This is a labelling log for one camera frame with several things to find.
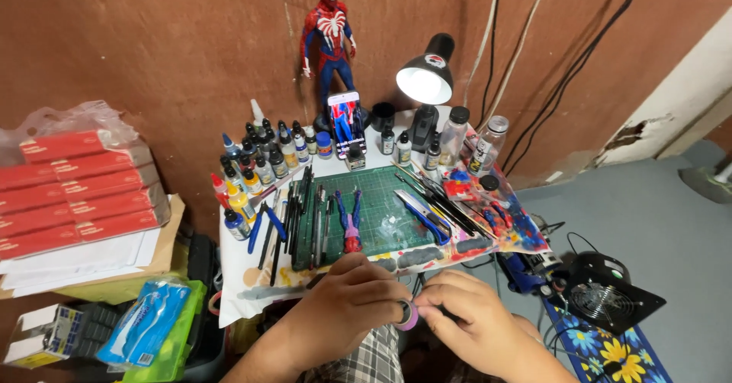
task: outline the plaid shorts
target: plaid shorts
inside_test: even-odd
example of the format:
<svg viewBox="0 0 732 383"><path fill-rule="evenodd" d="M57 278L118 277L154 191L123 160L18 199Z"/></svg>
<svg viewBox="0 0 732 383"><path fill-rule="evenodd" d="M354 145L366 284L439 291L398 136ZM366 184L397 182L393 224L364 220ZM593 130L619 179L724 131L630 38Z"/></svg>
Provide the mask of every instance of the plaid shorts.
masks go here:
<svg viewBox="0 0 732 383"><path fill-rule="evenodd" d="M303 383L404 383L397 343L399 336L391 324L373 329L361 345L343 359L326 363L306 371L299 381ZM484 382L499 383L503 380L471 368L459 362L449 383Z"/></svg>

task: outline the red box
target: red box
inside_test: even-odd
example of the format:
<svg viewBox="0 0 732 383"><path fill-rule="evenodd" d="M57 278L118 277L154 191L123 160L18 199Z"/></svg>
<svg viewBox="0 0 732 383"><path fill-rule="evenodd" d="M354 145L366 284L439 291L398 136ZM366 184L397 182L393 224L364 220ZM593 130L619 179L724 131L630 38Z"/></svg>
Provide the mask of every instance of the red box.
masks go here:
<svg viewBox="0 0 732 383"><path fill-rule="evenodd" d="M0 259L40 253L81 242L74 225L54 227L21 236L0 239Z"/></svg>
<svg viewBox="0 0 732 383"><path fill-rule="evenodd" d="M61 183L43 184L41 186L0 192L0 215L13 212L37 209L51 204L64 203L64 190Z"/></svg>
<svg viewBox="0 0 732 383"><path fill-rule="evenodd" d="M115 215L154 209L160 204L167 203L168 197L162 191L162 186L160 183L155 183L141 191L124 192L113 196L79 201L78 203L71 203L69 207L72 218L77 223L82 223Z"/></svg>
<svg viewBox="0 0 732 383"><path fill-rule="evenodd" d="M106 239L134 231L153 229L168 222L170 207L166 202L155 209L143 210L127 215L99 219L93 222L79 223L76 230L85 242Z"/></svg>
<svg viewBox="0 0 732 383"><path fill-rule="evenodd" d="M68 203L0 216L0 239L75 223Z"/></svg>
<svg viewBox="0 0 732 383"><path fill-rule="evenodd" d="M133 170L89 177L79 181L63 182L61 188L70 203L111 196L121 192L140 191L160 181L155 165Z"/></svg>
<svg viewBox="0 0 732 383"><path fill-rule="evenodd" d="M0 192L56 182L56 174L48 164L24 164L0 167Z"/></svg>
<svg viewBox="0 0 732 383"><path fill-rule="evenodd" d="M100 174L131 170L152 163L150 149L144 144L124 150L113 150L91 156L64 159L50 163L60 182L78 180Z"/></svg>
<svg viewBox="0 0 732 383"><path fill-rule="evenodd" d="M105 152L112 141L111 131L98 129L35 137L24 141L20 147L26 162L47 163Z"/></svg>

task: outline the phone screen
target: phone screen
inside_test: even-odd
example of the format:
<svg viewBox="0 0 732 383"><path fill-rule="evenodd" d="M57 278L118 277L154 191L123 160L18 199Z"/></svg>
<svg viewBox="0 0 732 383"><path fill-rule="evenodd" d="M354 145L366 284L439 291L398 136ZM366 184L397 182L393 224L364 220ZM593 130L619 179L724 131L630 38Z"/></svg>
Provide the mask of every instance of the phone screen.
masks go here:
<svg viewBox="0 0 732 383"><path fill-rule="evenodd" d="M346 91L328 97L328 115L335 139L338 158L345 159L348 147L358 143L366 153L363 119L361 118L361 97L358 91Z"/></svg>

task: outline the fan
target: fan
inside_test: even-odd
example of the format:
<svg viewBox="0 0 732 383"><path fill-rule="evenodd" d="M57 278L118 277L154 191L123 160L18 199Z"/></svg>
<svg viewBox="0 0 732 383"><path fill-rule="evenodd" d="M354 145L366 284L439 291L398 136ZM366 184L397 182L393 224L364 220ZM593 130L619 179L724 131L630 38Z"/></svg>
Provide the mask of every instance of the fan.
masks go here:
<svg viewBox="0 0 732 383"><path fill-rule="evenodd" d="M554 281L554 287L567 301L570 313L616 335L666 304L663 298L630 284L624 264L598 252L578 254L566 271L554 272L554 278L566 281ZM559 296L549 301L564 306Z"/></svg>

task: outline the cutting mat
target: cutting mat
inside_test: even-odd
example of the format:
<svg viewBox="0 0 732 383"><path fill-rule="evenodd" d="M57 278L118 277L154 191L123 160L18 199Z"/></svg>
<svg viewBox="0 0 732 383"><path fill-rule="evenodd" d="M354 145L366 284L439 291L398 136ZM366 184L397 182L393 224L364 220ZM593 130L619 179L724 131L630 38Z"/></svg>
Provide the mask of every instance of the cutting mat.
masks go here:
<svg viewBox="0 0 732 383"><path fill-rule="evenodd" d="M399 169L394 165L371 168L369 170L352 173L336 174L334 176L317 177L310 188L307 213L300 222L300 232L297 246L297 256L293 263L295 271L307 269L310 265L310 235L313 224L313 197L316 187L323 184L326 201L321 205L321 231L325 229L325 210L327 196L340 190L343 207L347 213L353 213L353 194L356 189L362 191L360 209L360 227L362 252L366 256L375 256L409 247L429 245L435 242L430 233L405 207L404 202L394 194L397 189L403 189L415 198L422 198L407 184L399 181L395 172ZM410 177L400 172L411 181ZM333 204L330 216L329 233L327 239L326 260L324 264L332 264L343 256L343 227L340 225L337 203Z"/></svg>

